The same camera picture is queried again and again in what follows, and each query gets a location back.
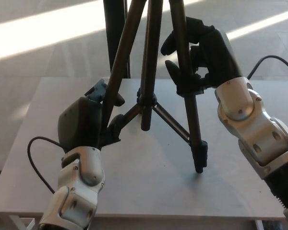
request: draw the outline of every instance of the black pole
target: black pole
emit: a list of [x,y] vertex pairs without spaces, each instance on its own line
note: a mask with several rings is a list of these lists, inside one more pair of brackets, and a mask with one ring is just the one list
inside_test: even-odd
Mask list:
[[[112,71],[120,37],[125,25],[128,6],[127,0],[104,0],[106,32],[110,70]],[[128,60],[124,78],[130,78],[130,61]]]
[[146,0],[132,0],[127,20],[121,35],[119,48],[114,60],[105,98],[102,103],[102,130],[106,130],[114,103],[119,93],[125,67],[128,63],[136,33],[139,28]]
[[168,113],[168,111],[165,110],[159,103],[156,104],[156,106],[153,108],[153,110],[161,117],[184,141],[189,143],[189,133],[187,130],[184,129],[184,127],[181,126],[181,124],[178,123],[178,121],[175,120],[171,116],[171,114]]
[[[151,1],[148,1],[148,9],[150,9]],[[147,53],[147,36],[148,36],[148,25],[149,25],[149,10],[147,11],[146,17],[146,30],[145,30],[145,41],[144,41],[144,52],[142,61],[142,73],[141,73],[141,86],[140,92],[143,92],[144,81],[145,81],[145,71],[146,71],[146,53]]]
[[[184,11],[184,3],[183,0],[169,0],[169,3],[172,16],[173,31],[176,39],[178,63],[182,77],[181,80],[183,81],[184,78],[186,79],[192,77],[192,66],[189,42],[187,39],[187,23]],[[190,133],[190,146],[193,153],[195,169],[198,173],[202,173],[206,162],[196,162],[195,160],[198,158],[205,159],[205,157],[200,158],[198,156],[201,154],[200,150],[202,149],[202,138],[195,94],[190,93],[189,95],[186,95],[184,97],[184,101]]]
[[144,75],[141,78],[141,97],[140,102],[143,103],[142,122],[141,129],[148,131],[151,124],[151,116],[154,101],[154,90],[156,80],[156,69],[159,52],[159,40],[162,20],[162,7],[163,0],[149,0],[148,8],[148,21],[146,27],[146,48],[144,52],[146,54],[146,61]]

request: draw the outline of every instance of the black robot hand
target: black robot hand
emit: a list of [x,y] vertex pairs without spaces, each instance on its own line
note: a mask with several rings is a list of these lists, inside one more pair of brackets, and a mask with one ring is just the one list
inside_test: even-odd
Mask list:
[[[217,87],[222,83],[241,77],[242,73],[235,59],[232,47],[225,33],[214,26],[205,26],[202,20],[186,18],[188,41],[198,46],[191,46],[191,62],[194,72],[199,67],[208,68],[204,83],[209,87]],[[170,55],[176,51],[176,41],[172,32],[161,47],[163,55]],[[166,61],[167,69],[175,83],[179,82],[178,67]]]

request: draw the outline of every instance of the tripod leg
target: tripod leg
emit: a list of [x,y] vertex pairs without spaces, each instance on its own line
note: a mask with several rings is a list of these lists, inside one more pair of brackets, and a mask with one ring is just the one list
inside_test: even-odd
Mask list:
[[[189,52],[189,42],[187,39],[187,24],[183,0],[169,0],[169,3],[172,16],[173,31],[177,43],[177,56],[179,68],[181,71],[181,77],[190,78],[192,75],[192,68]],[[189,96],[186,96],[184,98],[184,101],[187,112],[188,126],[190,132],[190,145],[194,158],[195,169],[198,173],[202,173],[203,167],[206,167],[207,164],[207,152],[204,153],[206,149],[206,144],[202,142],[201,138],[195,94],[190,94]]]
[[[150,9],[151,1],[148,1],[148,9]],[[141,87],[140,92],[143,92],[144,80],[145,80],[145,66],[146,66],[146,53],[147,53],[147,35],[148,35],[148,25],[149,25],[149,11],[147,11],[146,18],[146,30],[145,30],[145,41],[144,41],[144,52],[143,52],[143,62],[142,62],[142,73],[141,73]]]
[[146,0],[132,0],[131,2],[102,104],[102,130],[105,130],[108,126],[114,103],[120,89],[123,74],[129,60],[133,42],[141,21],[145,3]]
[[169,114],[165,108],[163,108],[159,103],[153,108],[153,110],[186,142],[189,143],[189,133],[185,130],[178,121],[175,120]]
[[151,124],[152,108],[155,104],[155,79],[156,79],[156,68],[159,51],[159,39],[162,19],[162,6],[163,0],[149,0],[148,15],[149,20],[147,21],[147,44],[146,44],[146,56],[145,66],[142,71],[142,89],[140,103],[144,106],[142,111],[142,122],[141,129],[148,131]]

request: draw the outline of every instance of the silver robot arm segment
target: silver robot arm segment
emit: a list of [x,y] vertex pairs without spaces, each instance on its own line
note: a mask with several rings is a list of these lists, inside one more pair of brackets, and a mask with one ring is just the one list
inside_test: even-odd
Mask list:
[[86,229],[97,209],[105,183],[100,151],[77,147],[62,158],[58,190],[44,213],[39,230]]
[[249,80],[239,77],[215,90],[218,117],[239,140],[239,148],[282,205],[288,219],[288,128],[270,117]]

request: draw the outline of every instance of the tripod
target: tripod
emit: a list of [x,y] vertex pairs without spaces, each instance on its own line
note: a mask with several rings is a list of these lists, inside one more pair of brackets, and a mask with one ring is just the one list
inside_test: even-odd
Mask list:
[[[117,102],[123,74],[128,63],[145,3],[146,0],[132,0],[120,38],[120,44],[102,104],[103,118],[101,130],[104,136],[109,136],[110,133],[112,141],[104,141],[106,143],[104,143],[103,146],[120,141],[118,136],[121,129],[132,121],[138,114],[142,114],[141,129],[143,131],[148,131],[151,125],[152,110],[154,110],[178,135],[182,137],[183,140],[190,145],[195,170],[198,173],[202,173],[203,168],[207,166],[208,147],[207,143],[201,139],[195,96],[196,92],[189,93],[184,97],[190,133],[188,133],[188,131],[186,131],[157,102],[156,95],[154,94],[163,0],[149,0],[148,2],[141,86],[137,93],[137,104],[125,115],[116,116],[108,127],[114,104]],[[183,79],[192,76],[184,3],[183,0],[169,0],[169,3],[173,31],[176,38],[181,80],[183,81]]]

